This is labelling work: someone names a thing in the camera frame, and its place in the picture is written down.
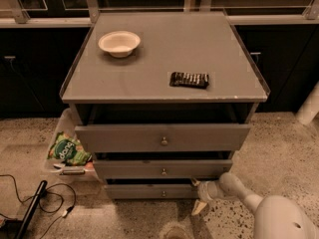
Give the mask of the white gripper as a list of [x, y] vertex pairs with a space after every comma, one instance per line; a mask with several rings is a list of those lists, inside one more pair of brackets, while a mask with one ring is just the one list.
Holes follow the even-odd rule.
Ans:
[[220, 188], [217, 181], [199, 181], [196, 178], [190, 179], [193, 186], [197, 186], [196, 199], [191, 211], [191, 215], [198, 215], [207, 205], [208, 202], [220, 196]]

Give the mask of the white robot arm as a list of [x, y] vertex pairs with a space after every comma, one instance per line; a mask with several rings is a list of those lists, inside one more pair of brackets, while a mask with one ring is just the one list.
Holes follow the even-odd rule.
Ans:
[[247, 188], [231, 172], [220, 175], [218, 180], [191, 180], [197, 189], [191, 214], [199, 214], [214, 199], [237, 198], [254, 217], [254, 239], [319, 239], [319, 227], [292, 200], [280, 196], [261, 197]]

